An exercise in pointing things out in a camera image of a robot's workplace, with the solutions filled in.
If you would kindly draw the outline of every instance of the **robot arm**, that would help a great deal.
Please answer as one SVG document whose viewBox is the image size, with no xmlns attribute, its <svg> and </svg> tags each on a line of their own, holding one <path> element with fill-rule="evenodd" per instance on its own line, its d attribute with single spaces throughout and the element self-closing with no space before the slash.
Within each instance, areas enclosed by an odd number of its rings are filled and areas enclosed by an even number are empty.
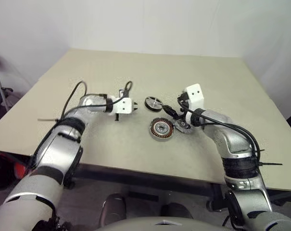
<svg viewBox="0 0 291 231">
<path fill-rule="evenodd" d="M 233 128 L 232 120 L 212 110 L 204 110 L 204 97 L 199 84 L 187 87 L 178 98 L 191 126 L 201 126 L 211 138 L 222 158 L 231 222 L 248 230 L 291 230 L 291 219 L 272 212 L 264 185 L 254 143 Z"/>
<path fill-rule="evenodd" d="M 119 98 L 85 95 L 78 107 L 69 110 L 53 126 L 33 155 L 31 171 L 0 206 L 0 231 L 56 229 L 56 208 L 82 156 L 80 141 L 87 124 L 97 112 L 132 113 L 135 103 L 128 92 L 121 90 Z"/>
</svg>

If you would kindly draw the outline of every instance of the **wire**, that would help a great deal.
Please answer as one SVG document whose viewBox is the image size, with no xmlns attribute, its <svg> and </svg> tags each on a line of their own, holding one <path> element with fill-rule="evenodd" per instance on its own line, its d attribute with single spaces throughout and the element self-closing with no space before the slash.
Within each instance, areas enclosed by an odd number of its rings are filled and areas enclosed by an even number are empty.
<svg viewBox="0 0 291 231">
<path fill-rule="evenodd" d="M 62 110 L 62 114 L 61 114 L 61 119 L 64 118 L 64 113 L 65 113 L 65 111 L 66 111 L 67 105 L 68 105 L 69 101 L 71 100 L 71 98 L 73 97 L 75 91 L 77 90 L 77 88 L 79 87 L 79 85 L 80 85 L 81 83 L 83 83 L 83 85 L 84 85 L 84 87 L 85 87 L 85 90 L 84 90 L 84 96 L 87 94 L 88 87 L 87 87 L 87 84 L 85 83 L 85 81 L 80 81 L 80 82 L 78 82 L 78 83 L 76 84 L 75 88 L 73 89 L 72 93 L 70 93 L 70 95 L 69 95 L 69 97 L 68 97 L 68 99 L 67 99 L 67 101 L 66 101 L 66 103 L 65 103 L 65 105 L 64 105 L 64 108 L 63 108 L 63 110 Z"/>
<path fill-rule="evenodd" d="M 74 110 L 76 110 L 76 109 L 79 109 L 79 108 L 89 108 L 89 107 L 107 107 L 107 106 L 114 105 L 114 104 L 120 102 L 122 99 L 126 98 L 126 96 L 129 95 L 129 92 L 130 92 L 130 90 L 131 90 L 131 88 L 132 88 L 132 85 L 133 85 L 132 81 L 127 82 L 126 85 L 125 85 L 125 90 L 124 90 L 123 96 L 122 96 L 121 98 L 119 98 L 118 100 L 112 102 L 112 103 L 107 103 L 107 104 L 97 104 L 97 105 L 83 105 L 83 106 L 77 106 L 77 107 L 74 107 L 74 108 L 68 110 L 68 111 L 67 111 L 63 116 L 65 117 L 65 116 L 67 116 L 70 112 L 72 112 L 72 111 L 74 111 Z"/>
<path fill-rule="evenodd" d="M 233 227 L 234 230 L 237 230 L 237 231 L 245 231 L 245 229 L 237 228 L 237 227 L 235 226 L 234 222 L 232 221 L 232 219 L 231 219 L 231 225 L 232 225 L 232 227 Z"/>
<path fill-rule="evenodd" d="M 205 125 L 219 125 L 218 123 L 203 123 L 200 126 L 205 126 Z"/>
<path fill-rule="evenodd" d="M 84 96 L 87 95 L 87 84 L 86 84 L 84 81 L 80 81 L 80 82 L 78 82 L 78 83 L 76 84 L 75 88 L 73 89 L 72 93 L 71 93 L 70 96 L 68 97 L 68 99 L 67 99 L 65 105 L 64 105 L 64 108 L 63 108 L 63 110 L 62 110 L 62 115 L 61 115 L 61 118 L 60 118 L 60 119 L 38 119 L 39 121 L 55 121 L 56 123 L 53 125 L 53 127 L 48 131 L 48 133 L 47 133 L 47 134 L 44 136 L 44 138 L 41 140 L 41 142 L 39 143 L 39 145 L 38 145 L 38 147 L 36 148 L 36 150 L 35 150 L 35 152 L 33 153 L 33 155 L 31 155 L 31 159 L 30 159 L 30 161 L 29 161 L 29 163 L 28 163 L 28 167 L 27 167 L 27 169 L 33 169 L 33 168 L 36 166 L 35 158 L 36 158 L 36 156 L 37 156 L 37 153 L 38 153 L 40 147 L 42 146 L 43 142 L 45 142 L 46 139 L 51 135 L 52 130 L 53 130 L 56 126 L 58 126 L 59 122 L 61 122 L 67 114 L 69 114 L 71 111 L 73 111 L 73 110 L 75 110 L 75 109 L 78 109 L 78 108 L 86 108 L 86 107 L 105 107 L 105 106 L 109 106 L 109 105 L 114 105 L 114 104 L 120 102 L 120 101 L 121 101 L 122 99 L 124 99 L 126 96 L 128 96 L 128 95 L 129 95 L 129 92 L 130 92 L 130 90 L 131 90 L 131 88 L 132 88 L 132 86 L 133 86 L 132 81 L 127 82 L 127 83 L 125 84 L 125 90 L 124 90 L 124 92 L 123 92 L 123 96 L 122 96 L 120 99 L 118 99 L 118 100 L 116 100 L 116 101 L 114 101 L 114 102 L 112 102 L 112 103 L 107 103 L 107 104 L 103 104 L 103 105 L 85 105 L 85 106 L 78 106 L 78 107 L 74 107 L 74 108 L 68 110 L 68 111 L 65 113 L 65 110 L 66 110 L 66 108 L 67 108 L 67 105 L 68 105 L 70 99 L 72 98 L 72 96 L 74 95 L 75 91 L 77 90 L 78 86 L 79 86 L 81 83 L 83 83 L 84 86 L 85 86 L 85 93 L 84 93 Z"/>
<path fill-rule="evenodd" d="M 178 98 L 177 99 L 177 102 L 178 104 L 184 108 L 186 111 L 194 114 L 194 115 L 197 115 L 198 117 L 201 117 L 201 118 L 204 118 L 204 119 L 207 119 L 211 122 L 214 122 L 216 123 L 217 125 L 222 125 L 224 127 L 227 127 L 229 129 L 232 129 L 236 132 L 238 132 L 239 134 L 243 135 L 248 141 L 249 143 L 251 144 L 251 148 L 252 148 L 252 153 L 255 155 L 255 153 L 257 153 L 257 159 L 260 159 L 261 157 L 261 152 L 260 152 L 260 148 L 259 148 L 259 145 L 255 139 L 255 137 L 246 129 L 238 126 L 238 125 L 233 125 L 233 124 L 227 124 L 227 123 L 223 123 L 223 122 L 220 122 L 218 120 L 215 120 L 215 119 L 212 119 L 212 118 L 209 118 L 207 116 L 204 116 L 204 115 L 201 115 L 197 112 L 194 112 L 192 110 L 190 110 L 189 108 L 187 108 L 185 105 L 182 104 L 182 102 L 180 101 L 180 99 Z"/>
<path fill-rule="evenodd" d="M 229 219 L 230 219 L 230 215 L 227 215 L 227 217 L 224 219 L 224 221 L 222 223 L 222 226 L 225 226 Z"/>
<path fill-rule="evenodd" d="M 38 119 L 38 121 L 54 121 L 54 122 L 58 122 L 59 119 Z"/>
</svg>

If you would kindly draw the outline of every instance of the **table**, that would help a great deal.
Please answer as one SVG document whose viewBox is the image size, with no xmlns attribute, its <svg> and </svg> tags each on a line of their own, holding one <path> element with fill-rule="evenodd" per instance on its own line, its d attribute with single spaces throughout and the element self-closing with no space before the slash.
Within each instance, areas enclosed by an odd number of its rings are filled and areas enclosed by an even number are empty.
<svg viewBox="0 0 291 231">
<path fill-rule="evenodd" d="M 148 127 L 156 117 L 144 105 L 155 96 L 179 110 L 177 96 L 194 83 L 201 85 L 206 108 L 231 117 L 259 141 L 268 188 L 291 191 L 291 128 L 240 58 L 155 55 L 69 50 L 0 121 L 0 151 L 31 155 L 79 80 L 88 92 L 118 95 L 129 80 L 139 109 L 132 115 L 97 114 L 87 127 L 81 163 L 138 172 L 224 183 L 220 155 L 200 129 L 191 135 L 175 131 L 171 140 L 157 142 Z M 78 103 L 83 90 L 69 107 Z"/>
</svg>

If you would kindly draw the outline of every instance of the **metal ring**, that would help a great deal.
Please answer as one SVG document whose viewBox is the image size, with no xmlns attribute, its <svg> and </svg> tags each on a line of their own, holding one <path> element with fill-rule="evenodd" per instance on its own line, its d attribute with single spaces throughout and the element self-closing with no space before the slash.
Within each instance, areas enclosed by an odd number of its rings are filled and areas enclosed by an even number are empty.
<svg viewBox="0 0 291 231">
<path fill-rule="evenodd" d="M 167 141 L 171 138 L 174 127 L 171 121 L 165 118 L 155 118 L 150 124 L 150 135 L 156 141 Z"/>
</svg>

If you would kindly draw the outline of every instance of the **white wall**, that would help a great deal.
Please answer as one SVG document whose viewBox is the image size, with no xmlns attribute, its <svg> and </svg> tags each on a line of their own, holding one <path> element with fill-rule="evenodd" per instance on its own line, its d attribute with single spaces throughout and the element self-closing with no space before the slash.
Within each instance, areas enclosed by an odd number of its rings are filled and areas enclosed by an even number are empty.
<svg viewBox="0 0 291 231">
<path fill-rule="evenodd" d="M 0 0 L 0 78 L 26 93 L 69 48 L 63 1 Z"/>
<path fill-rule="evenodd" d="M 68 46 L 243 57 L 284 116 L 291 115 L 291 0 L 6 0 L 10 6 L 3 2 L 0 17 L 8 11 L 10 15 L 0 23 L 0 54 L 22 69 L 19 76 L 29 85 Z M 14 20 L 20 17 L 31 20 L 16 30 Z M 3 39 L 12 43 L 9 49 Z M 16 54 L 25 52 L 29 56 L 18 59 Z M 36 55 L 41 62 L 33 59 Z"/>
</svg>

